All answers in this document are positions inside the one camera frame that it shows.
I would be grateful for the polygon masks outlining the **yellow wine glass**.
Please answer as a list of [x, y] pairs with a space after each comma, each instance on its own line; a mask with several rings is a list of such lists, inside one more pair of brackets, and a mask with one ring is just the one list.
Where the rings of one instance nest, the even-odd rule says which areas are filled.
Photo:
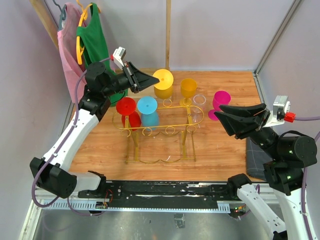
[[154, 85], [154, 94], [162, 100], [169, 99], [173, 94], [174, 76], [167, 69], [158, 69], [152, 75], [159, 80]]
[[179, 101], [180, 106], [190, 106], [192, 97], [195, 95], [198, 84], [192, 78], [185, 78], [181, 81], [180, 92], [183, 98]]

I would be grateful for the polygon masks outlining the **blue plastic wine glass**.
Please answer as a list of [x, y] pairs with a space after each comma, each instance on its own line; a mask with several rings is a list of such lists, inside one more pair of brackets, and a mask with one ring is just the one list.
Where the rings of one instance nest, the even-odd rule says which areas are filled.
[[141, 123], [146, 127], [146, 131], [150, 133], [159, 125], [159, 115], [157, 113], [158, 102], [154, 97], [142, 97], [137, 103], [137, 109], [141, 113]]

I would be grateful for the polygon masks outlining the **red plastic wine glass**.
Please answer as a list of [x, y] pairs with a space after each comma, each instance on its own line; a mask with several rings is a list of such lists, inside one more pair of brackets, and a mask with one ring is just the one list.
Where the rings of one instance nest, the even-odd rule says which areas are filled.
[[123, 127], [125, 127], [125, 120], [128, 117], [130, 126], [141, 127], [141, 118], [136, 111], [137, 104], [135, 100], [131, 97], [124, 97], [119, 100], [116, 104], [116, 111], [121, 115], [121, 122]]

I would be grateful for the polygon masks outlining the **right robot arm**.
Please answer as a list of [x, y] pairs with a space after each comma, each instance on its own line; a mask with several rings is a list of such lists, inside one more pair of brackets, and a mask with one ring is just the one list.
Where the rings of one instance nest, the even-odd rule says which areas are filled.
[[273, 212], [243, 173], [227, 180], [227, 196], [243, 201], [272, 240], [317, 239], [306, 200], [308, 167], [317, 163], [316, 139], [295, 130], [277, 134], [273, 129], [294, 121], [290, 102], [277, 99], [272, 110], [264, 103], [254, 106], [222, 104], [219, 108], [215, 116], [228, 135], [240, 140], [250, 138], [270, 156], [271, 161], [263, 165], [263, 172], [283, 217]]

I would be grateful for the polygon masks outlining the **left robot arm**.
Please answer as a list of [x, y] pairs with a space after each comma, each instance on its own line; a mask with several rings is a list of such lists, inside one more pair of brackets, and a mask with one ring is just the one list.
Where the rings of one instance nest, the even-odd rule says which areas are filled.
[[103, 62], [90, 64], [82, 77], [86, 80], [83, 97], [76, 107], [73, 119], [53, 147], [42, 158], [33, 158], [30, 169], [34, 177], [31, 195], [36, 196], [36, 187], [66, 199], [73, 192], [89, 190], [96, 198], [107, 193], [106, 178], [89, 171], [85, 174], [70, 173], [71, 163], [80, 146], [102, 120], [111, 106], [110, 96], [130, 89], [138, 93], [159, 83], [159, 79], [138, 70], [126, 62], [122, 73], [109, 74]]

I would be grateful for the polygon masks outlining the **magenta plastic wine glass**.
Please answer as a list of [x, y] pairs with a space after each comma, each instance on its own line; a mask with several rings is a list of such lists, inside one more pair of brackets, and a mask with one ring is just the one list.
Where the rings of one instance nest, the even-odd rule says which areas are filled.
[[231, 101], [231, 95], [224, 90], [219, 90], [214, 94], [212, 100], [213, 109], [208, 112], [208, 117], [213, 120], [217, 121], [218, 118], [215, 115], [215, 112], [220, 111], [220, 105], [228, 105]]

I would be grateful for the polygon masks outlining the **clear plastic wine glass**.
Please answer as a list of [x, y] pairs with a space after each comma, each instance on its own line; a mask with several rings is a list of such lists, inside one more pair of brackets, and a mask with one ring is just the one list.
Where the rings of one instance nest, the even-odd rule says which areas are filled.
[[201, 121], [203, 117], [203, 112], [205, 111], [206, 101], [206, 97], [202, 94], [196, 94], [193, 97], [193, 107], [191, 108], [193, 123], [198, 124]]

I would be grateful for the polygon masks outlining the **grey checked cloth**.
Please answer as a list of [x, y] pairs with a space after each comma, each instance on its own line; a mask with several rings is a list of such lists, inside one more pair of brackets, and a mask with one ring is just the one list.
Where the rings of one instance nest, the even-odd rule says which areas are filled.
[[246, 174], [248, 176], [265, 181], [264, 164], [271, 160], [272, 158], [250, 138], [246, 139]]

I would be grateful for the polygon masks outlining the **pink shirt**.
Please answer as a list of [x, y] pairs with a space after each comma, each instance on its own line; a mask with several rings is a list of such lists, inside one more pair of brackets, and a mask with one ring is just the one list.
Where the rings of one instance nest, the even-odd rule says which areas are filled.
[[86, 85], [84, 78], [78, 82], [85, 71], [85, 66], [78, 64], [76, 54], [77, 28], [81, 12], [71, 2], [67, 2], [64, 7], [66, 18], [65, 20], [59, 20], [57, 31], [58, 49], [71, 101], [77, 104], [84, 95]]

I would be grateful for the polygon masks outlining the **grey clothes hanger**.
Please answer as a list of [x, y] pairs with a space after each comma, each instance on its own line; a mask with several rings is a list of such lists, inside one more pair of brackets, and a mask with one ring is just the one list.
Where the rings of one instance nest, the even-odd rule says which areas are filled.
[[66, 19], [67, 19], [67, 5], [64, 4], [61, 7], [56, 0], [52, 0], [55, 6], [57, 6], [60, 10], [59, 22], [58, 22], [58, 31], [61, 31], [65, 27]]

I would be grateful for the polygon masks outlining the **black mounting base rail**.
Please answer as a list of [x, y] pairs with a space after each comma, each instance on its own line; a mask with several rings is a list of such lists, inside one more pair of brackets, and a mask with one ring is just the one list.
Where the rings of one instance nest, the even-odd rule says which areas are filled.
[[80, 199], [107, 202], [121, 210], [214, 210], [220, 202], [239, 202], [227, 182], [106, 180], [96, 190], [78, 192]]

